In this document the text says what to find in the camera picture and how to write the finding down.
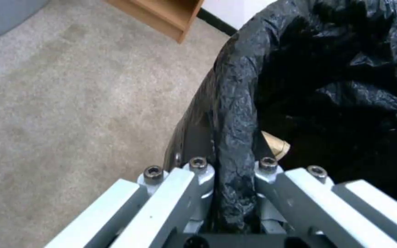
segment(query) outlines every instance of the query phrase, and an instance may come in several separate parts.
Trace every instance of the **metal linkage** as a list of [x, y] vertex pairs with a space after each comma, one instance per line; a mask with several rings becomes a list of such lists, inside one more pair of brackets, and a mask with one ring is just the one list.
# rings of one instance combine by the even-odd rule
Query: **metal linkage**
[[46, 248], [107, 247], [147, 199], [144, 187], [119, 179], [52, 239]]
[[271, 157], [264, 157], [259, 162], [255, 162], [255, 190], [257, 192], [258, 216], [261, 220], [261, 228], [267, 234], [285, 234], [286, 231], [280, 225], [285, 222], [276, 207], [261, 192], [268, 189], [273, 184], [279, 173], [283, 169], [278, 165], [277, 161]]
[[204, 157], [193, 157], [189, 163], [183, 166], [183, 169], [192, 171], [197, 175], [201, 196], [200, 202], [183, 232], [197, 233], [202, 227], [211, 207], [215, 170]]
[[171, 232], [184, 230], [200, 201], [199, 191], [193, 172], [173, 169], [111, 247], [161, 247]]
[[397, 241], [397, 201], [364, 180], [335, 185], [332, 190]]
[[338, 247], [397, 247], [396, 241], [335, 195], [313, 173], [303, 168], [273, 176], [255, 172], [257, 192], [271, 201], [294, 234], [304, 236], [321, 230]]

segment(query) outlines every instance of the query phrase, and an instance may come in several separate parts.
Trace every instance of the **tan object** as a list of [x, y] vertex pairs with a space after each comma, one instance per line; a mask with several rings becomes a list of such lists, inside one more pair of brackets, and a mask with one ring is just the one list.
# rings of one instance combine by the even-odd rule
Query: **tan object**
[[282, 159], [290, 149], [290, 144], [265, 131], [261, 131], [266, 142], [277, 160]]
[[204, 0], [106, 0], [159, 32], [181, 43]]

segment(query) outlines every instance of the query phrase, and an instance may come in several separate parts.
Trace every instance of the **black baseboard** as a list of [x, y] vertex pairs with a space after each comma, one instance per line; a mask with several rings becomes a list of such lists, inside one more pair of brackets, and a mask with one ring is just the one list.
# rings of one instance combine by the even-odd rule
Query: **black baseboard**
[[218, 17], [214, 16], [203, 8], [200, 9], [197, 17], [229, 36], [233, 36], [233, 34], [237, 32], [235, 28], [220, 20]]

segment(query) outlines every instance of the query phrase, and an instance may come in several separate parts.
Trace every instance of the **gray metal bar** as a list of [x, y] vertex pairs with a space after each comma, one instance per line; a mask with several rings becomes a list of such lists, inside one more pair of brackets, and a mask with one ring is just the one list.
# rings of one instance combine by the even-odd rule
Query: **gray metal bar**
[[145, 187], [119, 179], [45, 247], [105, 247], [147, 199]]
[[200, 196], [197, 176], [173, 169], [111, 247], [161, 247], [171, 232], [184, 230]]
[[364, 180], [335, 185], [332, 190], [397, 241], [397, 201]]
[[397, 247], [396, 241], [303, 168], [280, 173], [263, 194], [297, 234], [316, 228], [338, 247]]

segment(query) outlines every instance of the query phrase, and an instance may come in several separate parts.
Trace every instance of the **trash bin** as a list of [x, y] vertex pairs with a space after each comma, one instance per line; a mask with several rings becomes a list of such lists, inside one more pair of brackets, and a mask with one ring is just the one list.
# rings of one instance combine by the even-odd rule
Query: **trash bin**
[[214, 165], [213, 231], [255, 232], [261, 130], [292, 146], [284, 169], [320, 165], [397, 199], [397, 0], [279, 0], [227, 41], [164, 158]]

